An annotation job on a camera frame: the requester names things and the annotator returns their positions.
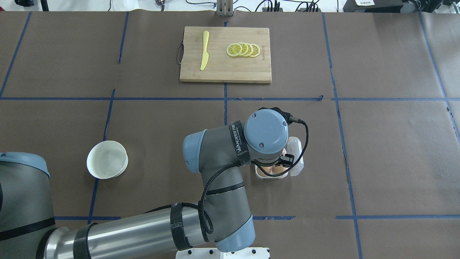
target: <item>lemon slice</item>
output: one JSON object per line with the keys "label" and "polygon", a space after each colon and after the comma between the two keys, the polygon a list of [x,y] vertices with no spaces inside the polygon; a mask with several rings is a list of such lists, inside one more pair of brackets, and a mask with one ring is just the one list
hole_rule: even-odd
{"label": "lemon slice", "polygon": [[251,58],[255,58],[260,54],[260,48],[257,44],[251,44],[253,47],[253,52],[249,55]]}
{"label": "lemon slice", "polygon": [[243,55],[243,57],[249,57],[253,53],[253,46],[252,44],[246,44],[248,46],[247,52]]}
{"label": "lemon slice", "polygon": [[242,55],[246,54],[247,50],[249,49],[248,46],[247,46],[247,43],[239,42],[238,44],[240,44],[241,47],[243,48],[243,50],[241,51],[241,53],[238,56],[242,56]]}
{"label": "lemon slice", "polygon": [[238,43],[230,44],[227,47],[227,55],[229,55],[231,57],[238,56],[239,54],[242,53],[242,51],[243,51],[243,47]]}

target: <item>metal stand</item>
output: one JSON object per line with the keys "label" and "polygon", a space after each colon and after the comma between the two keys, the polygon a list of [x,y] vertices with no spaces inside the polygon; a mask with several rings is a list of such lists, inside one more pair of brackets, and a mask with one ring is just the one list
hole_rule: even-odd
{"label": "metal stand", "polygon": [[233,16],[233,0],[217,0],[217,16]]}

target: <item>wooden cutting board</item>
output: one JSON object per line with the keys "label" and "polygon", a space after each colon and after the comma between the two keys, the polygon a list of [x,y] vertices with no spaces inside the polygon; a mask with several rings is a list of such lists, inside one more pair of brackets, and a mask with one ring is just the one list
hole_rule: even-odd
{"label": "wooden cutting board", "polygon": [[[209,60],[201,71],[203,31],[209,31]],[[230,57],[227,47],[232,43],[257,44],[260,55]],[[184,55],[180,67],[182,82],[271,83],[270,30],[240,27],[185,27]]]}

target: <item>plastic knife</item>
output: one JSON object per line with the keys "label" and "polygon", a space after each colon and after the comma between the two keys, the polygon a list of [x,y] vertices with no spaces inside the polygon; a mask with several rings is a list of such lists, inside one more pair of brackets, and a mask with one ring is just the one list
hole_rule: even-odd
{"label": "plastic knife", "polygon": [[209,59],[209,54],[207,53],[207,42],[209,40],[209,31],[203,31],[203,56],[201,58],[201,68],[200,70],[203,71],[207,65],[207,60]]}

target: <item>blue tape line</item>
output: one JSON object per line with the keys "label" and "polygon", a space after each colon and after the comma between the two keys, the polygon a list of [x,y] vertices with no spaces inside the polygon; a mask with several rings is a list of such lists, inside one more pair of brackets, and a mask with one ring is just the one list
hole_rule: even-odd
{"label": "blue tape line", "polygon": [[331,73],[332,85],[334,86],[335,108],[337,112],[337,120],[339,122],[340,139],[342,141],[342,151],[344,153],[345,162],[346,162],[346,174],[348,177],[348,192],[350,194],[351,212],[353,214],[353,224],[355,226],[355,236],[356,236],[356,245],[358,248],[358,257],[359,259],[362,259],[361,238],[359,236],[358,220],[356,219],[355,198],[353,196],[353,186],[351,185],[350,167],[348,165],[348,156],[347,156],[346,146],[345,146],[345,138],[344,138],[343,127],[342,127],[342,118],[340,116],[340,107],[339,107],[339,101],[338,101],[338,96],[337,96],[337,88],[335,85],[334,74],[332,72],[332,57],[331,57],[331,50],[329,47],[328,29],[326,27],[326,17],[324,16],[323,12],[321,13],[321,15],[322,15],[322,24],[324,27],[324,38],[326,40],[326,48],[328,50],[329,70]]}
{"label": "blue tape line", "polygon": [[202,97],[116,97],[114,100],[177,100],[177,101],[222,101],[223,98],[202,98]]}
{"label": "blue tape line", "polygon": [[337,98],[337,100],[338,101],[445,101],[444,98]]}
{"label": "blue tape line", "polygon": [[102,141],[107,140],[107,128],[109,127],[110,115],[112,114],[112,105],[114,103],[114,96],[115,96],[115,89],[112,90],[112,95],[110,96],[109,112],[107,113],[107,120],[105,121],[104,137]]}
{"label": "blue tape line", "polygon": [[362,215],[336,216],[335,219],[416,219],[416,218],[460,218],[460,215]]}
{"label": "blue tape line", "polygon": [[[102,138],[102,141],[107,140],[107,128],[109,127],[110,116],[112,114],[112,105],[114,103],[114,96],[115,96],[115,89],[112,90],[112,95],[110,96],[109,111],[107,112],[107,120],[105,121],[104,136]],[[96,180],[94,181],[94,189],[92,191],[91,205],[89,208],[88,224],[91,224],[91,221],[93,219],[92,213],[94,211],[94,203],[96,202],[96,194],[98,192],[98,185],[99,185],[99,179],[96,178]]]}
{"label": "blue tape line", "polygon": [[[321,101],[323,95],[318,98],[261,98],[261,97],[243,97],[243,98],[227,98],[227,101]],[[177,101],[222,101],[224,98],[206,98],[206,97],[114,97],[113,100],[177,100]],[[0,97],[0,100],[111,100],[110,97]]]}
{"label": "blue tape line", "polygon": [[96,202],[96,193],[98,192],[98,185],[99,179],[96,178],[96,180],[94,181],[94,189],[92,190],[91,205],[89,207],[88,225],[91,224],[92,221],[92,213],[94,211],[94,203]]}
{"label": "blue tape line", "polygon": [[227,126],[227,83],[224,83],[224,126]]}
{"label": "blue tape line", "polygon": [[277,98],[277,97],[243,97],[243,98],[227,98],[229,101],[321,101],[324,95],[317,98]]}
{"label": "blue tape line", "polygon": [[21,42],[23,41],[24,34],[26,32],[27,25],[29,24],[31,15],[32,15],[32,12],[29,12],[26,23],[24,24],[23,32],[21,33],[21,36],[19,37],[19,41],[17,42],[17,45],[16,45],[16,49],[14,50],[14,54],[13,54],[13,58],[11,59],[10,66],[8,67],[8,71],[6,72],[5,80],[3,81],[3,85],[0,90],[0,97],[2,97],[3,91],[5,90],[5,87],[6,87],[6,82],[8,82],[8,78],[10,77],[10,73],[11,73],[11,69],[13,68],[14,60],[16,59],[17,52],[19,51],[19,47],[21,46]]}
{"label": "blue tape line", "polygon": [[420,19],[420,25],[422,27],[423,38],[425,39],[426,48],[428,49],[428,53],[430,54],[431,62],[433,63],[433,67],[434,67],[434,70],[436,72],[436,78],[437,78],[437,81],[439,82],[439,86],[441,87],[441,92],[442,92],[444,100],[446,102],[447,110],[449,112],[450,121],[452,122],[452,126],[454,127],[454,131],[455,131],[455,135],[457,137],[457,141],[458,141],[458,143],[460,145],[460,135],[459,135],[459,131],[458,131],[458,128],[457,128],[457,123],[455,122],[454,115],[452,114],[452,109],[450,108],[449,102],[447,101],[446,91],[444,89],[443,82],[441,81],[441,77],[439,76],[439,71],[438,71],[436,63],[434,61],[433,53],[431,52],[431,47],[430,47],[430,44],[428,43],[428,38],[426,37],[425,25],[423,24],[422,14],[421,14],[420,11],[419,11],[419,19]]}
{"label": "blue tape line", "polygon": [[88,217],[84,216],[54,216],[55,220],[88,220]]}
{"label": "blue tape line", "polygon": [[[92,217],[94,220],[119,220],[121,217],[98,217],[98,216],[93,216]],[[88,220],[88,217],[85,216],[55,216],[55,220]]]}
{"label": "blue tape line", "polygon": [[253,216],[253,220],[291,220],[295,216]]}
{"label": "blue tape line", "polygon": [[123,52],[123,44],[125,43],[126,27],[128,26],[128,17],[129,17],[129,12],[126,12],[125,27],[123,29],[123,36],[121,37],[120,55],[118,56],[118,63],[121,62],[121,53]]}
{"label": "blue tape line", "polygon": [[0,100],[110,100],[109,97],[1,97]]}

